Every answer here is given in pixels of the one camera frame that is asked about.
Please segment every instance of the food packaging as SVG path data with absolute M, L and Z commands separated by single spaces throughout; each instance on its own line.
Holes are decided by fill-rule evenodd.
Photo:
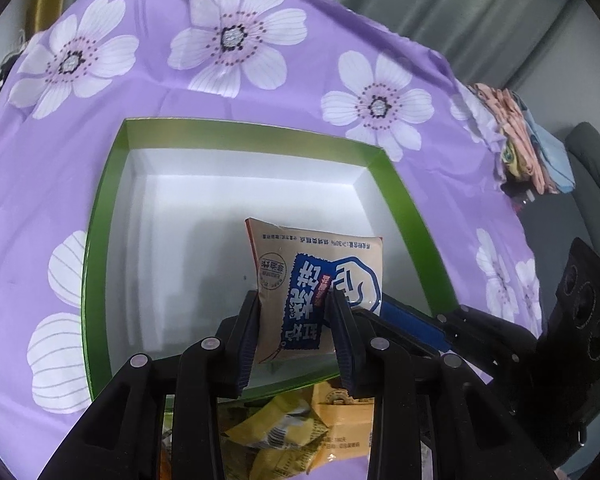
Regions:
M 318 453 L 320 441 L 300 449 L 261 449 L 253 462 L 249 480 L 281 480 L 307 471 Z
M 379 313 L 382 239 L 280 227 L 249 218 L 258 272 L 260 333 L 255 361 L 333 352 L 325 325 L 332 286 L 349 305 Z
M 368 456 L 374 421 L 374 400 L 349 397 L 340 380 L 314 386 L 312 408 L 327 426 L 309 471 L 334 460 Z
M 298 449 L 325 434 L 298 391 L 275 396 L 266 406 L 224 434 L 236 444 L 259 449 Z
M 240 446 L 227 438 L 220 439 L 220 449 L 226 480 L 248 480 L 257 450 Z

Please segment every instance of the biscuit package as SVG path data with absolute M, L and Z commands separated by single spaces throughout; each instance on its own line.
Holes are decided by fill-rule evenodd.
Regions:
M 374 424 L 374 399 L 353 399 L 339 379 L 314 386 L 312 408 L 329 428 L 308 472 L 335 460 L 368 456 Z
M 280 227 L 249 218 L 258 273 L 257 363 L 333 352 L 324 317 L 327 292 L 344 291 L 351 307 L 379 313 L 382 238 Z

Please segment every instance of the folded clothes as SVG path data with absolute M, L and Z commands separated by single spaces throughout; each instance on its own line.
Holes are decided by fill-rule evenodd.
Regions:
M 502 150 L 500 158 L 507 167 L 507 171 L 509 171 L 509 173 L 515 177 L 515 179 L 523 180 L 523 175 L 520 171 L 520 164 L 518 162 L 518 156 L 516 155 L 516 149 L 511 143 L 510 139 L 507 140 L 507 143 L 504 145 L 504 150 Z
M 531 110 L 529 110 L 519 95 L 515 92 L 511 94 L 525 118 L 531 141 L 538 145 L 541 161 L 549 176 L 555 182 L 556 187 L 563 193 L 573 191 L 575 179 L 564 144 L 560 139 L 552 136 L 540 124 L 536 123 Z
M 511 92 L 499 90 L 482 83 L 472 87 L 483 104 L 493 113 L 498 126 L 509 141 L 509 147 L 515 150 L 516 167 L 512 168 L 512 158 L 505 160 L 509 171 L 520 180 L 528 180 L 534 184 L 539 194 L 545 191 L 557 192 L 555 184 L 542 164 L 534 148 L 526 121 Z

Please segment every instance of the bed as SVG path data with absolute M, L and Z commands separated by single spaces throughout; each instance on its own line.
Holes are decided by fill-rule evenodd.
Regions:
M 248 27 L 236 21 L 220 36 L 219 17 L 234 13 Z M 222 71 L 218 41 L 232 53 Z M 361 119 L 357 103 L 373 117 Z M 333 0 L 76 2 L 32 41 L 0 94 L 0 458 L 16 478 L 36 478 L 90 403 L 84 232 L 128 117 L 268 123 L 379 144 L 457 302 L 539 335 L 530 229 L 527 245 L 499 189 L 503 138 L 480 109 L 440 54 Z M 330 467 L 314 475 L 365 474 L 358 463 Z

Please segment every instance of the pink clothing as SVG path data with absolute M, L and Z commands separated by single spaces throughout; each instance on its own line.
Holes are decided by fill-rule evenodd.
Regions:
M 538 160 L 526 130 L 525 118 L 509 90 L 491 88 L 483 83 L 473 86 L 480 100 L 493 113 L 501 133 L 511 140 L 518 156 L 521 174 L 531 178 L 539 194 L 544 194 L 546 190 L 557 192 L 554 182 Z

